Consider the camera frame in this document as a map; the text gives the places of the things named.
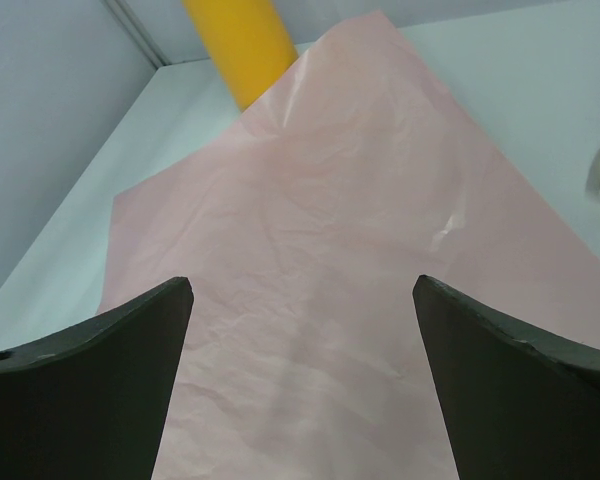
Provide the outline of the purple pink wrapping paper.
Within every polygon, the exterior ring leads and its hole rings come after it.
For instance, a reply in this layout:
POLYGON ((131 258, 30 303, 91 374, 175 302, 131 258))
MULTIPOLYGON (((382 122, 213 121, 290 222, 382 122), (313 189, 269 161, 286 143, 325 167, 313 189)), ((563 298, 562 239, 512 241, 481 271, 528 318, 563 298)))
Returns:
POLYGON ((453 479, 412 289, 600 348, 600 261, 382 14, 118 195, 101 308, 195 296, 158 479, 453 479))

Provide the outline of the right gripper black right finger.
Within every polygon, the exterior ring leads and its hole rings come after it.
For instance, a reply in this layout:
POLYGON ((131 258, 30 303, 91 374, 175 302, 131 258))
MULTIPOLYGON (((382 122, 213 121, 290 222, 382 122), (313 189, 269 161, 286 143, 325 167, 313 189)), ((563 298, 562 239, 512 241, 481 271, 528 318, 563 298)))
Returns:
POLYGON ((462 479, 600 479, 600 350, 430 276, 416 317, 462 479))

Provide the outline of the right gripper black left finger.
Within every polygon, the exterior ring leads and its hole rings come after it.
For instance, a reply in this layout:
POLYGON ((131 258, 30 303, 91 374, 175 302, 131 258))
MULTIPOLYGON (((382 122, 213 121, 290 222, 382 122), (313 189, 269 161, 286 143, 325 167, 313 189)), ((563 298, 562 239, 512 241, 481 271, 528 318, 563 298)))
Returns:
POLYGON ((174 277, 0 351, 0 479, 149 479, 194 303, 174 277))

